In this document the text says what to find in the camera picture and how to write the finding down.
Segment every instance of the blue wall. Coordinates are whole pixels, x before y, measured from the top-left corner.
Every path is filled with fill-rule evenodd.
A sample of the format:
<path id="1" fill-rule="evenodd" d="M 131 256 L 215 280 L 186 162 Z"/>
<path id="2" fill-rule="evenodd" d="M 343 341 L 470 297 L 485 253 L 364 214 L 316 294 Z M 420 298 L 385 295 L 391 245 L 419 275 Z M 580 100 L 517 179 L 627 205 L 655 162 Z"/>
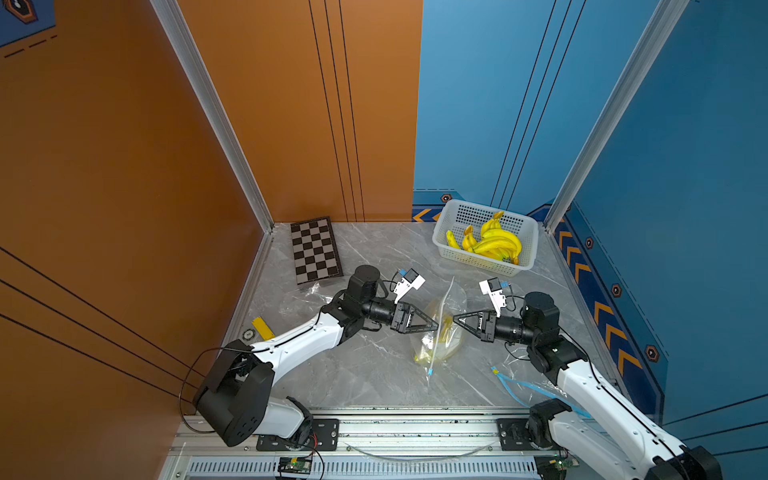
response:
<path id="1" fill-rule="evenodd" d="M 656 4 L 425 0 L 414 188 L 455 190 L 466 200 L 525 214 L 551 200 Z M 505 162 L 539 45 L 541 54 Z"/>
<path id="2" fill-rule="evenodd" d="M 768 393 L 766 18 L 761 0 L 691 2 L 576 198 L 668 353 L 683 439 L 768 419 L 763 399 L 675 422 Z M 699 442 L 761 446 L 768 425 Z M 766 454 L 721 462 L 762 478 Z"/>

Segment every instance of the mounting plate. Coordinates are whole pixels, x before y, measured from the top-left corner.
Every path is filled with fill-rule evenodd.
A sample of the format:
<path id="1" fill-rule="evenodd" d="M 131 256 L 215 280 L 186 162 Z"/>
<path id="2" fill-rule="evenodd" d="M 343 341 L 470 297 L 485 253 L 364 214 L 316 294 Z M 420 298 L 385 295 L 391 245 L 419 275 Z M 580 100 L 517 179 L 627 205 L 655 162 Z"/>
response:
<path id="1" fill-rule="evenodd" d="M 530 435 L 525 428 L 528 419 L 497 419 L 498 440 L 502 444 L 502 450 L 533 450 L 537 449 L 531 444 Z"/>
<path id="2" fill-rule="evenodd" d="M 339 420 L 338 419 L 312 419 L 312 432 L 317 435 L 317 451 L 333 452 L 339 439 Z M 275 435 L 259 435 L 259 442 L 256 444 L 256 450 L 259 452 L 300 452 L 312 449 L 303 447 L 297 449 L 283 441 L 282 438 Z"/>

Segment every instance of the black line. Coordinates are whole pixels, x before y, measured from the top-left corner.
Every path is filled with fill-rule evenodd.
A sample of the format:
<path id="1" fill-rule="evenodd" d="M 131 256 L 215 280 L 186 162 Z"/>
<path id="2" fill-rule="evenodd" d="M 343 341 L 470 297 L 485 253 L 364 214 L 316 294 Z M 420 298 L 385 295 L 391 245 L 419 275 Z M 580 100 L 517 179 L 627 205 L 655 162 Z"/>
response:
<path id="1" fill-rule="evenodd" d="M 20 326 L 20 327 L 22 327 L 22 328 L 26 328 L 26 329 L 27 329 L 27 330 L 29 330 L 30 332 L 33 332 L 33 333 L 37 333 L 39 336 L 43 336 L 43 337 L 45 337 L 45 338 L 47 338 L 47 339 L 51 340 L 52 342 L 56 342 L 56 343 L 58 343 L 58 344 L 59 344 L 59 345 L 61 345 L 61 346 L 65 346 L 65 347 L 67 347 L 67 348 L 68 348 L 68 349 L 70 349 L 70 350 L 73 350 L 73 351 L 75 351 L 75 352 L 77 352 L 77 353 L 80 353 L 81 355 L 87 356 L 87 357 L 88 357 L 89 359 L 91 359 L 91 360 L 96 360 L 96 361 L 97 361 L 97 362 L 99 362 L 101 365 L 105 365 L 105 366 L 108 366 L 109 368 L 111 368 L 111 369 L 115 369 L 115 370 L 117 370 L 117 371 L 118 371 L 118 372 L 120 372 L 120 373 L 124 373 L 125 375 L 128 375 L 128 376 L 130 376 L 132 379 L 136 379 L 136 380 L 138 380 L 139 382 L 142 382 L 142 383 L 146 383 L 147 385 L 149 385 L 149 386 L 151 386 L 151 387 L 154 387 L 154 388 L 156 388 L 156 389 L 160 390 L 161 392 L 166 392 L 168 395 L 170 395 L 170 396 L 172 396 L 172 397 L 174 397 L 174 398 L 177 398 L 177 397 L 178 397 L 178 395 L 177 395 L 176 393 L 171 393 L 171 392 L 168 392 L 166 389 L 164 389 L 164 388 L 161 388 L 161 387 L 159 387 L 159 386 L 157 386 L 157 385 L 155 385 L 155 384 L 153 384 L 153 383 L 150 383 L 150 382 L 148 382 L 147 380 L 144 380 L 144 379 L 140 379 L 140 378 L 139 378 L 139 377 L 137 377 L 136 375 L 133 375 L 133 374 L 131 374 L 131 373 L 128 373 L 128 372 L 126 372 L 126 371 L 125 371 L 125 370 L 123 370 L 123 369 L 119 369 L 118 367 L 116 367 L 116 366 L 114 366 L 114 365 L 111 365 L 111 364 L 109 364 L 109 363 L 106 363 L 104 360 L 100 360 L 100 359 L 97 359 L 97 358 L 96 358 L 95 356 L 93 356 L 93 355 L 89 355 L 89 354 L 87 354 L 86 352 L 83 352 L 82 350 L 79 350 L 79 349 L 76 349 L 76 348 L 74 348 L 73 346 L 67 345 L 66 343 L 62 342 L 61 340 L 56 340 L 56 339 L 55 339 L 55 338 L 53 338 L 52 336 L 46 335 L 46 334 L 44 334 L 43 332 L 41 332 L 41 331 L 39 331 L 39 330 L 36 330 L 36 329 L 33 329 L 33 328 L 32 328 L 32 327 L 30 327 L 30 326 L 26 326 L 24 323 L 21 323 L 21 322 L 19 322 L 19 321 L 17 321 L 17 320 L 14 320 L 14 319 L 12 319 L 10 316 L 7 316 L 7 315 L 4 315 L 4 314 L 0 313 L 0 317 L 1 317 L 1 318 L 4 318 L 4 319 L 6 319 L 6 320 L 8 320 L 8 321 L 9 321 L 9 322 L 11 322 L 11 323 L 15 323 L 16 325 L 18 325 L 18 326 Z"/>
<path id="2" fill-rule="evenodd" d="M 671 422 L 665 423 L 664 426 L 672 425 L 673 423 L 682 422 L 683 420 L 694 419 L 694 418 L 696 418 L 698 416 L 706 415 L 707 413 L 717 412 L 718 410 L 722 410 L 722 409 L 728 409 L 728 408 L 730 408 L 732 406 L 741 405 L 742 403 L 752 402 L 753 400 L 759 400 L 759 399 L 763 399 L 765 397 L 768 397 L 768 393 L 764 393 L 762 395 L 758 395 L 756 397 L 752 397 L 751 399 L 741 400 L 740 402 L 730 403 L 728 405 L 717 407 L 716 409 L 707 410 L 706 412 L 697 413 L 695 415 L 689 415 L 687 417 L 683 417 L 682 419 L 673 420 Z"/>
<path id="3" fill-rule="evenodd" d="M 38 33 L 42 32 L 42 31 L 50 30 L 51 28 L 53 28 L 53 27 L 55 27 L 55 26 L 56 26 L 56 25 L 51 25 L 50 27 L 47 27 L 47 28 L 43 28 L 42 30 L 36 31 L 36 32 L 34 32 L 34 33 L 31 33 L 31 34 L 29 34 L 29 35 L 24 35 L 23 37 L 19 37 L 19 38 L 16 38 L 15 40 L 11 40 L 11 41 L 8 41 L 8 42 L 6 42 L 6 43 L 4 43 L 4 44 L 0 45 L 0 48 L 2 48 L 2 47 L 5 47 L 6 45 L 10 45 L 11 43 L 16 43 L 16 42 L 17 42 L 17 41 L 19 41 L 19 40 L 24 40 L 25 38 L 29 38 L 29 37 L 31 37 L 31 36 L 33 36 L 33 35 L 37 35 Z"/>
<path id="4" fill-rule="evenodd" d="M 766 423 L 768 423 L 768 420 L 763 420 L 762 422 L 750 423 L 749 425 L 742 425 L 741 427 L 733 427 L 732 429 L 725 429 L 725 430 L 718 430 L 717 432 L 704 433 L 702 435 L 696 435 L 694 437 L 688 437 L 687 439 L 680 439 L 680 440 L 682 440 L 683 442 L 687 442 L 688 440 L 700 439 L 701 437 L 708 437 L 710 435 L 717 435 L 719 433 L 733 432 L 734 430 L 748 429 L 749 427 L 757 427 L 758 425 L 765 425 Z"/>
<path id="5" fill-rule="evenodd" d="M 341 118 L 341 135 L 344 139 L 344 154 L 346 155 L 346 173 L 349 175 L 349 192 L 352 194 L 352 210 L 357 221 L 357 204 L 355 203 L 355 189 L 352 187 L 352 168 L 349 166 L 349 149 L 346 147 L 346 129 L 344 128 L 344 113 L 341 111 L 341 94 L 339 93 L 339 75 L 336 73 L 336 54 L 333 53 L 333 40 L 331 39 L 331 21 L 328 16 L 328 1 L 323 0 L 326 6 L 326 24 L 328 25 L 328 41 L 331 44 L 331 60 L 333 61 L 333 78 L 336 80 L 336 98 L 339 100 L 339 118 Z"/>
<path id="6" fill-rule="evenodd" d="M 182 381 L 183 381 L 183 379 L 182 379 L 181 377 L 179 377 L 179 376 L 176 376 L 176 375 L 174 375 L 174 374 L 173 374 L 173 373 L 171 373 L 171 372 L 168 372 L 168 371 L 167 371 L 166 369 L 164 369 L 163 367 L 161 367 L 161 366 L 159 366 L 159 365 L 156 365 L 156 364 L 154 364 L 154 363 L 150 362 L 149 360 L 145 359 L 143 356 L 141 356 L 141 355 L 139 355 L 139 354 L 137 354 L 137 353 L 135 353 L 135 352 L 133 352 L 133 351 L 131 351 L 131 350 L 129 350 L 129 349 L 127 349 L 127 348 L 125 348 L 124 346 L 120 345 L 119 343 L 117 343 L 117 342 L 115 342 L 115 341 L 113 341 L 113 340 L 111 340 L 111 339 L 107 338 L 106 336 L 104 336 L 104 335 L 101 335 L 99 332 L 97 332 L 97 331 L 95 331 L 95 330 L 93 330 L 93 329 L 91 329 L 91 328 L 89 328 L 89 327 L 87 327 L 87 326 L 83 325 L 82 323 L 78 322 L 77 320 L 73 319 L 72 317 L 70 317 L 70 316 L 67 316 L 67 315 L 63 314 L 62 312 L 60 312 L 60 311 L 56 310 L 54 307 L 52 307 L 52 306 L 48 305 L 47 303 L 45 303 L 45 302 L 43 302 L 43 301 L 41 301 L 41 300 L 38 300 L 38 299 L 34 298 L 34 297 L 33 297 L 32 295 L 30 295 L 29 293 L 26 293 L 24 290 L 21 290 L 21 289 L 19 289 L 18 287 L 11 285 L 10 283 L 8 283 L 8 282 L 6 282 L 5 280 L 3 280 L 2 278 L 0 278 L 0 283 L 2 283 L 3 285 L 7 286 L 8 288 L 11 288 L 11 289 L 15 290 L 16 292 L 20 293 L 21 295 L 23 295 L 23 296 L 26 296 L 27 298 L 29 298 L 29 299 L 30 299 L 30 300 L 32 300 L 33 302 L 36 302 L 37 304 L 44 306 L 44 307 L 45 307 L 45 308 L 47 308 L 48 310 L 51 310 L 52 312 L 54 312 L 54 313 L 57 313 L 59 316 L 62 316 L 62 317 L 64 317 L 65 319 L 69 320 L 70 322 L 74 323 L 75 325 L 77 325 L 77 326 L 80 326 L 80 327 L 82 327 L 82 328 L 86 329 L 88 332 L 91 332 L 91 333 L 93 333 L 94 335 L 98 336 L 99 338 L 102 338 L 102 339 L 104 339 L 104 340 L 107 340 L 109 343 L 111 343 L 112 345 L 116 346 L 117 348 L 119 348 L 119 349 L 122 349 L 122 350 L 124 350 L 124 351 L 126 351 L 126 352 L 130 353 L 131 355 L 135 356 L 136 358 L 138 358 L 138 359 L 141 359 L 141 360 L 144 360 L 146 363 L 149 363 L 149 364 L 150 364 L 150 365 L 152 365 L 153 367 L 155 367 L 155 368 L 157 368 L 157 369 L 160 369 L 160 370 L 162 370 L 163 372 L 166 372 L 168 375 L 170 375 L 170 376 L 172 376 L 172 377 L 174 377 L 174 378 L 176 378 L 176 379 L 179 379 L 179 380 L 182 380 Z"/>
<path id="7" fill-rule="evenodd" d="M 116 323 L 116 324 L 118 324 L 119 326 L 123 327 L 123 328 L 124 328 L 124 329 L 126 329 L 127 331 L 129 331 L 129 332 L 133 333 L 135 336 L 139 337 L 139 338 L 140 338 L 140 339 L 142 339 L 143 341 L 145 341 L 145 342 L 149 343 L 149 344 L 150 344 L 150 345 L 152 345 L 154 348 L 156 348 L 156 349 L 160 350 L 162 353 L 165 353 L 165 354 L 166 354 L 166 355 L 168 355 L 170 358 L 172 358 L 172 359 L 176 360 L 177 362 L 179 362 L 181 365 L 183 365 L 183 366 L 186 366 L 187 368 L 189 368 L 189 365 L 187 365 L 186 363 L 182 362 L 181 360 L 179 360 L 179 359 L 178 359 L 178 358 L 176 358 L 175 356 L 173 356 L 173 355 L 171 355 L 170 353 L 166 352 L 165 350 L 163 350 L 163 349 L 162 349 L 162 348 L 160 348 L 159 346 L 155 345 L 154 343 L 152 343 L 152 342 L 151 342 L 151 341 L 149 341 L 148 339 L 145 339 L 143 336 L 139 335 L 138 333 L 136 333 L 136 332 L 135 332 L 135 331 L 133 331 L 132 329 L 128 328 L 128 326 L 124 325 L 123 323 L 120 323 L 120 322 L 118 322 L 118 321 L 117 321 L 117 320 L 116 320 L 116 319 L 115 319 L 113 316 L 109 316 L 109 315 L 108 315 L 108 314 L 106 314 L 106 313 L 105 313 L 103 310 L 100 310 L 99 308 L 97 308 L 97 307 L 96 307 L 96 306 L 95 306 L 93 303 L 90 303 L 90 302 L 88 302 L 88 301 L 87 301 L 86 299 L 84 299 L 83 297 L 79 296 L 78 294 L 76 294 L 75 292 L 73 292 L 72 290 L 70 290 L 69 288 L 67 288 L 66 286 L 63 286 L 63 285 L 61 285 L 61 284 L 60 284 L 59 282 L 57 282 L 56 280 L 53 280 L 51 277 L 49 277 L 48 275 L 44 274 L 44 273 L 43 273 L 43 272 L 41 272 L 40 270 L 38 270 L 38 269 L 34 268 L 34 267 L 33 267 L 32 265 L 30 265 L 29 263 L 26 263 L 24 260 L 20 259 L 19 257 L 17 257 L 16 255 L 14 255 L 13 253 L 11 253 L 11 252 L 7 251 L 5 248 L 3 248 L 3 247 L 0 247 L 0 251 L 2 251 L 3 253 L 5 253 L 5 254 L 9 255 L 11 258 L 13 258 L 13 259 L 14 259 L 14 260 L 16 260 L 17 262 L 19 262 L 21 265 L 24 265 L 24 266 L 26 266 L 27 268 L 29 268 L 29 269 L 30 269 L 30 270 L 32 270 L 33 272 L 37 273 L 39 276 L 42 276 L 42 277 L 43 277 L 43 278 L 45 278 L 47 281 L 49 281 L 49 282 L 53 283 L 54 285 L 56 285 L 56 286 L 57 286 L 57 287 L 59 287 L 60 289 L 64 290 L 66 293 L 69 293 L 69 294 L 70 294 L 70 295 L 72 295 L 74 298 L 76 298 L 76 299 L 80 300 L 82 303 L 85 303 L 86 305 L 88 305 L 89 307 L 91 307 L 93 310 L 96 310 L 97 312 L 99 312 L 101 315 L 104 315 L 104 316 L 106 316 L 108 319 L 112 320 L 113 322 L 115 322 L 115 323 Z M 196 373 L 196 374 L 198 374 L 199 376 L 205 377 L 205 375 L 203 375 L 202 373 L 198 372 L 197 370 L 193 370 L 193 372 L 195 372 L 195 373 Z"/>
<path id="8" fill-rule="evenodd" d="M 357 181 L 360 185 L 360 205 L 362 206 L 362 221 L 366 221 L 366 202 L 362 198 L 362 175 L 360 174 L 360 153 L 357 151 L 357 130 L 355 129 L 355 108 L 352 105 L 352 83 L 349 81 L 349 60 L 346 57 L 346 37 L 344 36 L 344 15 L 341 12 L 339 0 L 339 17 L 341 18 L 341 38 L 344 43 L 344 65 L 346 66 L 346 86 L 349 90 L 349 111 L 352 112 L 352 135 L 355 138 L 355 159 L 357 162 Z"/>
<path id="9" fill-rule="evenodd" d="M 549 30 L 549 22 L 552 20 L 552 14 L 554 13 L 554 6 L 558 4 L 558 0 L 552 2 L 552 10 L 549 11 L 549 18 L 547 19 L 547 26 L 544 28 L 544 34 L 541 36 L 541 43 L 538 44 L 538 51 L 536 52 L 536 60 L 533 62 L 533 68 L 531 68 L 531 76 L 528 77 L 528 84 L 525 86 L 525 93 L 523 94 L 523 101 L 520 103 L 520 110 L 518 111 L 518 117 L 515 120 L 515 127 L 512 128 L 512 135 L 509 137 L 509 144 L 507 145 L 507 153 L 504 155 L 504 161 L 502 162 L 502 168 L 498 171 L 498 178 L 496 179 L 496 186 L 493 189 L 493 195 L 491 196 L 491 206 L 493 206 L 493 199 L 496 197 L 496 190 L 498 189 L 499 182 L 502 181 L 502 174 L 504 173 L 504 166 L 507 164 L 507 156 L 509 155 L 509 148 L 512 146 L 512 139 L 515 138 L 515 131 L 518 129 L 518 122 L 520 121 L 520 115 L 523 112 L 523 105 L 525 105 L 525 99 L 528 96 L 528 89 L 531 87 L 531 80 L 533 80 L 533 72 L 536 71 L 536 64 L 538 63 L 538 56 L 541 54 L 541 47 L 544 46 L 544 39 L 547 37 L 547 30 Z M 498 201 L 499 207 L 502 205 L 502 199 Z"/>
<path id="10" fill-rule="evenodd" d="M 730 452 L 714 453 L 713 456 L 717 457 L 718 455 L 730 455 L 732 453 L 754 452 L 755 450 L 765 450 L 765 449 L 768 449 L 768 445 L 763 445 L 762 447 L 753 447 L 751 449 L 731 450 Z"/>
<path id="11" fill-rule="evenodd" d="M 22 48 L 21 50 L 17 50 L 17 51 L 14 51 L 13 53 L 9 53 L 9 54 L 7 54 L 7 55 L 6 55 L 5 57 L 3 57 L 3 58 L 12 57 L 13 55 L 16 55 L 17 53 L 22 53 L 23 51 L 24 51 L 24 49 Z"/>
<path id="12" fill-rule="evenodd" d="M 571 10 L 571 3 L 574 0 L 568 0 L 568 7 L 565 9 L 565 15 L 563 15 L 563 21 L 560 24 L 560 30 L 558 30 L 558 36 L 554 39 L 554 46 L 552 47 L 552 53 L 549 54 L 549 60 L 547 61 L 547 67 L 544 69 L 544 74 L 541 76 L 541 83 L 538 85 L 538 91 L 536 92 L 536 99 L 533 100 L 533 107 L 531 107 L 531 114 L 528 116 L 528 122 L 525 124 L 523 135 L 520 137 L 520 144 L 518 145 L 518 152 L 515 154 L 515 161 L 512 162 L 512 168 L 509 170 L 509 176 L 507 177 L 507 183 L 504 185 L 504 191 L 502 191 L 502 197 L 498 201 L 499 208 L 502 207 L 502 201 L 504 201 L 504 195 L 507 193 L 507 187 L 509 187 L 509 181 L 512 179 L 512 172 L 515 171 L 515 164 L 518 163 L 518 156 L 525 141 L 525 134 L 528 133 L 528 125 L 531 124 L 533 118 L 533 112 L 536 110 L 536 104 L 538 103 L 538 96 L 541 94 L 541 89 L 544 87 L 544 80 L 547 78 L 547 72 L 549 71 L 549 65 L 552 63 L 552 57 L 554 57 L 554 51 L 558 49 L 558 42 L 560 41 L 560 34 L 563 32 L 563 26 L 565 25 L 565 19 L 568 18 L 568 12 Z"/>
<path id="13" fill-rule="evenodd" d="M 558 71 L 556 74 L 554 74 L 554 80 L 552 81 L 552 86 L 549 89 L 549 94 L 547 94 L 547 101 L 544 102 L 544 108 L 541 109 L 541 116 L 538 118 L 538 123 L 536 124 L 536 130 L 533 132 L 533 137 L 531 137 L 531 143 L 528 144 L 528 149 L 525 152 L 525 157 L 523 158 L 523 165 L 520 166 L 520 171 L 518 172 L 518 179 L 515 180 L 515 186 L 512 188 L 512 193 L 509 194 L 509 201 L 507 201 L 507 209 L 509 208 L 509 204 L 512 202 L 512 197 L 515 195 L 515 190 L 518 188 L 518 182 L 520 181 L 520 176 L 523 174 L 523 169 L 525 168 L 525 162 L 528 160 L 528 154 L 531 153 L 531 147 L 533 146 L 533 141 L 536 140 L 536 134 L 538 133 L 539 125 L 541 125 L 541 119 L 544 118 L 544 112 L 547 111 L 547 105 L 549 105 L 549 98 L 552 96 L 552 91 L 554 90 L 554 84 L 558 81 L 558 76 L 560 75 L 560 69 L 563 68 L 563 62 L 565 61 L 565 55 L 568 54 L 568 49 L 571 47 L 571 40 L 574 38 L 574 33 L 576 33 L 576 27 L 578 27 L 578 21 L 581 20 L 581 13 L 584 11 L 584 6 L 587 4 L 587 0 L 584 0 L 584 3 L 581 4 L 581 10 L 578 13 L 578 17 L 576 18 L 576 23 L 574 24 L 574 29 L 571 31 L 571 37 L 568 39 L 568 43 L 565 45 L 565 52 L 563 52 L 563 58 L 560 59 L 560 65 L 558 66 Z"/>
<path id="14" fill-rule="evenodd" d="M 317 42 L 317 29 L 315 28 L 315 15 L 312 13 L 312 1 L 306 0 L 310 7 L 310 18 L 312 19 L 312 31 L 315 32 L 315 46 L 317 47 L 317 63 L 320 65 L 320 78 L 323 79 L 323 93 L 326 96 L 326 109 L 328 110 L 328 123 L 331 126 L 331 140 L 333 141 L 333 153 L 336 155 L 336 169 L 339 171 L 339 186 L 341 187 L 341 200 L 344 202 L 344 216 L 349 221 L 349 213 L 346 211 L 346 198 L 344 197 L 344 183 L 341 181 L 341 167 L 339 166 L 339 152 L 336 151 L 336 137 L 333 135 L 333 122 L 331 121 L 331 106 L 328 103 L 328 91 L 326 90 L 326 77 L 323 74 L 323 61 L 320 60 L 320 44 Z"/>

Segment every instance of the orange wall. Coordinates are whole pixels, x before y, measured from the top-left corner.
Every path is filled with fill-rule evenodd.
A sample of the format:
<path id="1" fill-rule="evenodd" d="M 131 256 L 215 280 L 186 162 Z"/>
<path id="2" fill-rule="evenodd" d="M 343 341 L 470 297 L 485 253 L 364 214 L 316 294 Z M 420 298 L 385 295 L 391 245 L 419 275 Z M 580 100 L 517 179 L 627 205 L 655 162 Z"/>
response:
<path id="1" fill-rule="evenodd" d="M 189 364 L 262 232 L 149 2 L 55 7 L 0 48 L 0 247 Z M 187 367 L 2 251 L 0 280 L 169 372 L 0 283 L 2 477 L 154 478 Z"/>
<path id="2" fill-rule="evenodd" d="M 421 1 L 180 5 L 275 221 L 410 219 Z"/>

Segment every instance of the banana bunch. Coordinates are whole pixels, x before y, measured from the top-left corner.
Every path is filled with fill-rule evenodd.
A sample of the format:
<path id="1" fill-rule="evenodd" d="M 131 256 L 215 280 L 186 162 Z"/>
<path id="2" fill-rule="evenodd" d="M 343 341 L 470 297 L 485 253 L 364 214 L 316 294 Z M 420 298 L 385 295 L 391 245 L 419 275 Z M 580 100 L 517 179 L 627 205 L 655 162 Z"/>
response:
<path id="1" fill-rule="evenodd" d="M 459 246 L 452 231 L 445 233 L 448 245 L 453 248 L 462 248 L 468 252 L 477 253 L 493 260 L 510 260 L 513 264 L 520 263 L 519 255 L 523 250 L 520 239 L 513 233 L 502 229 L 499 220 L 504 212 L 497 212 L 492 219 L 485 222 L 480 229 L 481 241 L 475 240 L 474 227 L 470 225 L 464 230 L 464 240 Z"/>

